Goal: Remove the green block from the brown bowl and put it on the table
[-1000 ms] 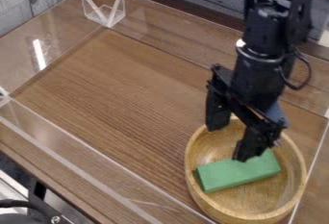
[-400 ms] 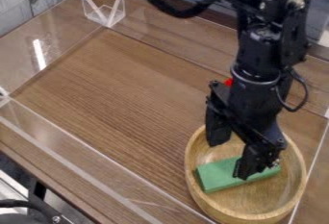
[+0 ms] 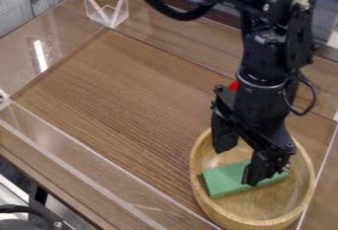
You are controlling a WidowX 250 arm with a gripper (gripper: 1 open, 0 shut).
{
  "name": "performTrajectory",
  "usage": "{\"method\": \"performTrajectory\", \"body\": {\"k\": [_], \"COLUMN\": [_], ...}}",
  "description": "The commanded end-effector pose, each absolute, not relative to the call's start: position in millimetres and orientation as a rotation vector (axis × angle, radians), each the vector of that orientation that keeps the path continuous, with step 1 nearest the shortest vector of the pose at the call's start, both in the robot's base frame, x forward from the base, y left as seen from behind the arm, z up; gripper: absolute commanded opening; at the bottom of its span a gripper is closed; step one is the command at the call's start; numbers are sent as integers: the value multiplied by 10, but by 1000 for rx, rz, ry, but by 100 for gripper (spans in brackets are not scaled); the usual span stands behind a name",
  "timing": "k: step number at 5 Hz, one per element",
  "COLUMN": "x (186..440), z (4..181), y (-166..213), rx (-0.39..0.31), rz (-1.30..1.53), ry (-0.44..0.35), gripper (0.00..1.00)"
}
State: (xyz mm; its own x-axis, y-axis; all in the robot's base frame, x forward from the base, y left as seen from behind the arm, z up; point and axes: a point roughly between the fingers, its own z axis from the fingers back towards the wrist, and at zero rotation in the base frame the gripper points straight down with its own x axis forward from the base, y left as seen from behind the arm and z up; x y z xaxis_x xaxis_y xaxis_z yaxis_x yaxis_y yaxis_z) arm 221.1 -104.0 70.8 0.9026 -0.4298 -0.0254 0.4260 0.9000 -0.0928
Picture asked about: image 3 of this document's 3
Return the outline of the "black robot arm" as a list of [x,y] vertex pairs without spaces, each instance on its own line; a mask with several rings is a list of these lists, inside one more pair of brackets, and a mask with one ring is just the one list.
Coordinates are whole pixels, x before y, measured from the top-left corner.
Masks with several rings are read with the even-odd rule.
[[191,21],[221,3],[240,14],[243,56],[235,88],[213,87],[211,138],[217,153],[239,140],[253,149],[241,183],[255,186],[281,173],[295,153],[284,127],[287,115],[305,115],[311,108],[293,106],[297,86],[311,82],[300,68],[312,62],[312,14],[315,0],[189,0],[196,8],[178,12],[162,0],[145,2],[165,16]]

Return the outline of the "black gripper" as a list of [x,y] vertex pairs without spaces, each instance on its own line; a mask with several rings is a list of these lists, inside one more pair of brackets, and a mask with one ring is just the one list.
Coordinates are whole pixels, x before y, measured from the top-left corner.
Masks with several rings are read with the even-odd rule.
[[252,148],[252,158],[244,167],[241,184],[253,187],[283,172],[295,145],[285,130],[296,92],[296,79],[259,80],[239,72],[237,91],[228,86],[213,87],[211,103],[211,140],[217,154],[231,150],[240,139]]

